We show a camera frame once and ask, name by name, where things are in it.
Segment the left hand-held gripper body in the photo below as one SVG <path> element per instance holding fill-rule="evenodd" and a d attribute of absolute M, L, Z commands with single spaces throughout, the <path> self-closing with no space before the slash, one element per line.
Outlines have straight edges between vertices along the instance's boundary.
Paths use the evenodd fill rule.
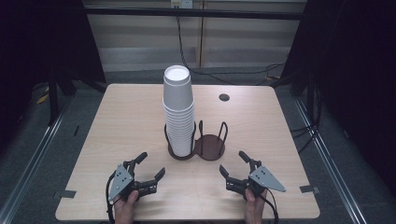
<path fill-rule="evenodd" d="M 106 184 L 106 199 L 109 203 L 115 203 L 118 196 L 127 200 L 129 194 L 136 190 L 136 181 L 122 164 L 110 176 Z"/>

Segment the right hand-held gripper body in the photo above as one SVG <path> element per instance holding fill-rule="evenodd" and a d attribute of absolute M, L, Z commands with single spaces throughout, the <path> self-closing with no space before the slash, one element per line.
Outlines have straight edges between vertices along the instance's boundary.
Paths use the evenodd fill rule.
<path fill-rule="evenodd" d="M 265 189 L 274 189 L 280 192 L 286 191 L 286 188 L 263 165 L 251 172 L 248 180 L 250 181 L 249 188 L 255 196 L 260 196 Z"/>

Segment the brown wire cup holder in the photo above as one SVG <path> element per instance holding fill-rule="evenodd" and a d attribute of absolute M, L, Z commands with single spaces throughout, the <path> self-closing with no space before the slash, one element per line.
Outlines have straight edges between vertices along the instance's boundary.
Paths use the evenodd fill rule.
<path fill-rule="evenodd" d="M 225 151 L 225 142 L 228 136 L 228 125 L 223 121 L 218 134 L 204 134 L 204 123 L 200 120 L 199 124 L 194 124 L 191 134 L 191 147 L 186 156 L 178 156 L 172 148 L 166 128 L 163 128 L 167 141 L 168 153 L 179 161 L 186 161 L 198 155 L 206 161 L 216 161 L 222 157 Z"/>

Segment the stack of white cups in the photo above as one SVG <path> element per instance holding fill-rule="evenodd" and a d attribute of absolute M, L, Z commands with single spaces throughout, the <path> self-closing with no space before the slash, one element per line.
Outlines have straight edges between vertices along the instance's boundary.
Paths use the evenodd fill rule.
<path fill-rule="evenodd" d="M 177 157 L 191 154 L 194 132 L 194 98 L 190 71 L 182 65 L 172 65 L 163 75 L 163 109 L 166 135 Z"/>

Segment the person's left hand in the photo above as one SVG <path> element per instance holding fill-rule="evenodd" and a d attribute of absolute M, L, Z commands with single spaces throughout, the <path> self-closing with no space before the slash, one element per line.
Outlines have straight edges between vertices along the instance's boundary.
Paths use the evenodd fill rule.
<path fill-rule="evenodd" d="M 138 198 L 138 191 L 132 191 L 127 200 L 121 196 L 114 203 L 115 224 L 134 224 L 134 204 Z"/>

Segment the person's right hand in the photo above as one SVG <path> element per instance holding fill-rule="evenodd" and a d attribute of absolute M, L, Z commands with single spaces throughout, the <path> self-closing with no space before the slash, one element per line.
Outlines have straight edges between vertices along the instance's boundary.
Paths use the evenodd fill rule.
<path fill-rule="evenodd" d="M 245 190 L 247 203 L 245 207 L 245 222 L 247 224 L 262 224 L 262 214 L 265 201 L 256 198 L 250 189 Z"/>

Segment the black stand leg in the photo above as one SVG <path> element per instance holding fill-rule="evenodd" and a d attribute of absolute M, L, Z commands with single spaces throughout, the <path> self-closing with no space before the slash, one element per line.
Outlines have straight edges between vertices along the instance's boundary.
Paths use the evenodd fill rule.
<path fill-rule="evenodd" d="M 49 74 L 49 107 L 49 126 L 51 126 L 59 115 L 58 86 L 53 73 Z"/>

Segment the dark curtain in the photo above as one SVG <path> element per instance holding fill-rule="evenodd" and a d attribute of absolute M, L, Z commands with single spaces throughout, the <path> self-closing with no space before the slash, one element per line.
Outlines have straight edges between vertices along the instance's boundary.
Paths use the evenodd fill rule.
<path fill-rule="evenodd" d="M 306 0 L 282 77 L 316 83 L 396 196 L 396 0 Z"/>
<path fill-rule="evenodd" d="M 106 81 L 83 0 L 0 0 L 0 148 L 39 83 Z"/>

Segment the metal floor rail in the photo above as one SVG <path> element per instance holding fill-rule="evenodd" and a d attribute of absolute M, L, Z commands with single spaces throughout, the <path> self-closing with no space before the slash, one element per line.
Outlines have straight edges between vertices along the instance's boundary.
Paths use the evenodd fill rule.
<path fill-rule="evenodd" d="M 61 99 L 60 111 L 53 122 L 49 119 L 50 103 L 33 105 L 22 119 L 15 139 L 0 161 L 0 224 L 12 223 L 73 100 L 72 96 Z"/>
<path fill-rule="evenodd" d="M 330 153 L 327 145 L 325 144 L 318 129 L 313 126 L 313 123 L 308 118 L 307 109 L 304 102 L 300 99 L 295 100 L 296 107 L 300 113 L 300 116 L 304 122 L 305 128 L 308 130 L 311 140 L 314 143 L 319 156 L 321 157 L 329 176 L 340 195 L 340 198 L 354 224 L 368 224 L 363 212 L 360 209 L 355 197 L 351 193 L 351 190 L 347 186 L 347 183 L 341 175 L 332 154 Z"/>

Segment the black horizontal frame bar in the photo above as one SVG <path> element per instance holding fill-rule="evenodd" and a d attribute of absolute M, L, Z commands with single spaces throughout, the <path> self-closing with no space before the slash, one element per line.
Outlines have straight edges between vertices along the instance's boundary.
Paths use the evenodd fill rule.
<path fill-rule="evenodd" d="M 172 9 L 172 8 L 127 8 L 127 7 L 85 7 L 87 14 L 95 15 L 128 15 L 128 16 L 169 16 L 197 18 L 232 18 L 300 21 L 304 13 L 261 12 L 212 9 Z"/>

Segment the white wall power outlet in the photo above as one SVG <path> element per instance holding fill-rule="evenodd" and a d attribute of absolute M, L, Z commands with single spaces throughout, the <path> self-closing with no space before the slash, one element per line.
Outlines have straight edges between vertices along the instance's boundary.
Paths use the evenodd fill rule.
<path fill-rule="evenodd" d="M 170 0 L 171 8 L 193 9 L 192 0 Z"/>

